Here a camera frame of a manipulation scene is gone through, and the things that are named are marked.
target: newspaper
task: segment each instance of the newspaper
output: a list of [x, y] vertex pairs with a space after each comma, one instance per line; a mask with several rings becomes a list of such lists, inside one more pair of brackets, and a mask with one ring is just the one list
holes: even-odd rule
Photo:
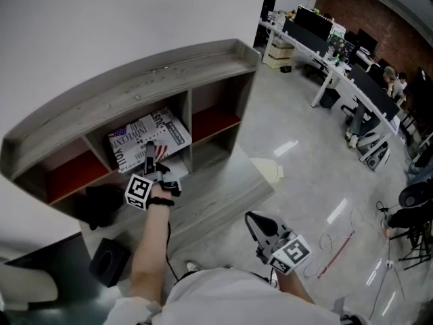
[[115, 130], [108, 139], [121, 173], [144, 163], [148, 141], [155, 143], [157, 161], [191, 144], [191, 135], [169, 107]]

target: american flag print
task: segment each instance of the american flag print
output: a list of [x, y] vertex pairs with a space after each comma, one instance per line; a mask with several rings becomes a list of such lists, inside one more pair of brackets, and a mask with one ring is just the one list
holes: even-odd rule
[[121, 127], [120, 129], [117, 129], [115, 132], [108, 135], [108, 137], [117, 137], [117, 136], [123, 136], [127, 134], [127, 127]]
[[168, 146], [156, 146], [155, 147], [156, 161], [165, 158], [167, 151], [168, 151]]

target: desk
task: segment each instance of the desk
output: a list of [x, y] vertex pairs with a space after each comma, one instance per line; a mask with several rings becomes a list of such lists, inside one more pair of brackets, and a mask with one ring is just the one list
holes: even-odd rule
[[368, 58], [365, 53], [361, 50], [357, 50], [357, 56], [358, 58], [360, 58], [364, 63], [367, 64], [367, 69], [365, 70], [365, 72], [368, 72], [368, 70], [370, 69], [371, 65], [375, 64], [375, 62], [373, 60], [371, 60], [370, 58]]
[[323, 82], [322, 86], [320, 87], [319, 91], [317, 92], [315, 98], [311, 102], [311, 107], [315, 107], [321, 97], [323, 96], [323, 93], [325, 93], [326, 87], [329, 85], [329, 82], [333, 79], [336, 80], [335, 84], [338, 82], [342, 82], [343, 86], [347, 88], [347, 94], [353, 95], [356, 98], [358, 98], [359, 101], [361, 101], [365, 107], [372, 111], [378, 118], [385, 124], [385, 126], [388, 128], [388, 132], [381, 138], [381, 140], [367, 153], [362, 155], [360, 157], [359, 161], [362, 163], [367, 160], [369, 156], [371, 156], [383, 143], [388, 141], [392, 135], [397, 135], [398, 133], [398, 127], [400, 126], [400, 119], [395, 116], [392, 121], [389, 121], [384, 117], [382, 112], [377, 108], [373, 102], [346, 76], [344, 76], [344, 72], [346, 70], [347, 65], [341, 64], [339, 67], [336, 67], [334, 65], [334, 62], [331, 60], [326, 60], [325, 58], [322, 58], [318, 53], [315, 53], [313, 50], [309, 49], [308, 47], [304, 46], [301, 42], [295, 40], [293, 37], [285, 34], [282, 30], [282, 27], [279, 28], [277, 25], [273, 26], [270, 25], [268, 22], [263, 22], [262, 20], [259, 20], [258, 22], [260, 25], [266, 27], [268, 30], [270, 29], [271, 32], [269, 33], [269, 40], [266, 46], [265, 54], [263, 56], [263, 59], [265, 59], [268, 54], [269, 50], [273, 41], [273, 38], [275, 34], [279, 35], [283, 40], [287, 41], [288, 43], [291, 43], [296, 48], [298, 48], [301, 52], [307, 54], [308, 56], [315, 58], [316, 60], [320, 61], [322, 64], [326, 65], [327, 69], [329, 70], [328, 75], [326, 76], [325, 81]]

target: black tissue box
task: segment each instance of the black tissue box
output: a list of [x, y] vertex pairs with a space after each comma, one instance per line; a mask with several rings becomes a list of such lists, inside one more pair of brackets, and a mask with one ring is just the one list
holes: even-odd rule
[[89, 271], [103, 285], [111, 287], [117, 284], [131, 252], [119, 243], [102, 238], [95, 256], [90, 262]]

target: red brick wall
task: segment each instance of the red brick wall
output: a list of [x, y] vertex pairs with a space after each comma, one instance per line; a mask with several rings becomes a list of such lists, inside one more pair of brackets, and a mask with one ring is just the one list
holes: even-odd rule
[[378, 0], [317, 0], [321, 14], [329, 13], [346, 31], [359, 28], [378, 41], [376, 61], [385, 59], [411, 80], [418, 68], [433, 78], [433, 48], [404, 19]]

